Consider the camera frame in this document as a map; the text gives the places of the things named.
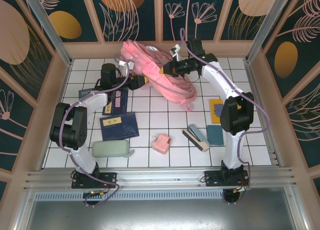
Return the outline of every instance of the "light green pouch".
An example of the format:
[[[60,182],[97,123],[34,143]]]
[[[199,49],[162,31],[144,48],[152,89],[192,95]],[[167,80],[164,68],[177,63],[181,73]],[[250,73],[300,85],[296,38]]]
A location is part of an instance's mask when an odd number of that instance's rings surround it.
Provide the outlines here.
[[[127,140],[96,141],[92,146],[94,158],[130,157],[135,151],[129,150]]]

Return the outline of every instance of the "navy notebook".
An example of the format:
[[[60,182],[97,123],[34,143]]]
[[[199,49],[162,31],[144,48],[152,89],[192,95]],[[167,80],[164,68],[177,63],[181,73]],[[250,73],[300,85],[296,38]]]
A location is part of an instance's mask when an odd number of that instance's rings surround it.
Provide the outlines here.
[[[224,145],[224,136],[221,125],[207,125],[206,136],[210,145]]]
[[[100,118],[103,141],[123,140],[139,136],[136,114],[127,112]]]
[[[103,107],[102,115],[115,116],[125,114],[127,112],[128,105],[128,92],[128,88],[116,91],[112,102]]]
[[[82,99],[83,97],[87,96],[89,93],[91,93],[93,88],[83,89],[79,90],[79,99]]]

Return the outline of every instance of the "mounting plate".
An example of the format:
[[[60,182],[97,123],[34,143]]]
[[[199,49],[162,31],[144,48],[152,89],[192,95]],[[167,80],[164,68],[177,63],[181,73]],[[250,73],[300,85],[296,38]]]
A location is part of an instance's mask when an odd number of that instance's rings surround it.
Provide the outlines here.
[[[100,172],[99,179],[105,182],[116,183],[117,182],[117,173],[116,172]],[[106,186],[102,182],[98,182],[89,178],[88,176],[75,172],[72,178],[72,189],[104,189]],[[111,189],[114,189],[116,186],[109,184]]]
[[[239,177],[248,184],[248,172],[246,170],[243,170],[234,177],[230,177],[228,182],[224,181],[219,170],[204,172],[205,185],[207,187],[241,186],[242,183],[239,180]]]

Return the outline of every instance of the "small box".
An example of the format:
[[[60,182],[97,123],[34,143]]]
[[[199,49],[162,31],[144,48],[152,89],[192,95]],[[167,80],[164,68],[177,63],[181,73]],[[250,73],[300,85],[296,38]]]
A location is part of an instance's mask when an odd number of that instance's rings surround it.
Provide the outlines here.
[[[160,134],[152,144],[152,148],[161,154],[166,154],[171,144],[171,138]]]

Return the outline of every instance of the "pink bag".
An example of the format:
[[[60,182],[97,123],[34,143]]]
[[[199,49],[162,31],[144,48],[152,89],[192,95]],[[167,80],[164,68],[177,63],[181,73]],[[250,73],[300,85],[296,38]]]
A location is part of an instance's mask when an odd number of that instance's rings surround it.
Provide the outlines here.
[[[190,112],[191,102],[196,98],[197,91],[189,82],[188,77],[170,77],[160,74],[162,66],[172,60],[172,57],[159,51],[151,45],[144,45],[128,40],[123,43],[121,54],[134,63],[133,72],[148,78],[148,83],[142,87],[146,89],[153,86],[168,101],[180,104],[182,109]]]

